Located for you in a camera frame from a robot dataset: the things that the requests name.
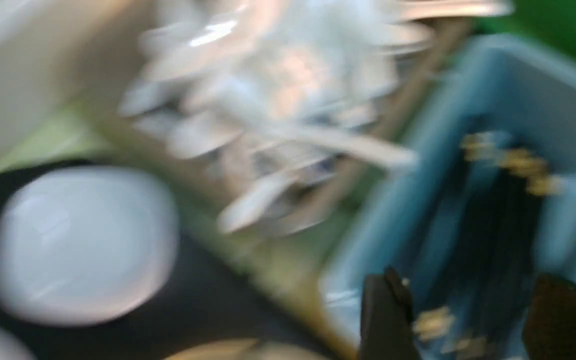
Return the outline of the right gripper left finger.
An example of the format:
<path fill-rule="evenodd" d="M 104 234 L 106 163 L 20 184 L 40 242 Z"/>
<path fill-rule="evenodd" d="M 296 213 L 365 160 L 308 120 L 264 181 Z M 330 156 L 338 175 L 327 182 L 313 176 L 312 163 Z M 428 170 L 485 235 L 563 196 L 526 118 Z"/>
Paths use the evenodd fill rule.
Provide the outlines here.
<path fill-rule="evenodd" d="M 413 296 L 394 268 L 363 281 L 359 360 L 420 360 L 413 333 Z"/>

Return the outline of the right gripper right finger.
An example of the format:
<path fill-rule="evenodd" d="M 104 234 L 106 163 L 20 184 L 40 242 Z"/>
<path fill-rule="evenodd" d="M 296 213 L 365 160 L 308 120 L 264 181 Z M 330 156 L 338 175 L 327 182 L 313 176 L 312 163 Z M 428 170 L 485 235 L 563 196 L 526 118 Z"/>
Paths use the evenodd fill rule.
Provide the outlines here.
<path fill-rule="evenodd" d="M 576 283 L 562 276 L 537 276 L 522 344 L 529 360 L 576 360 Z"/>

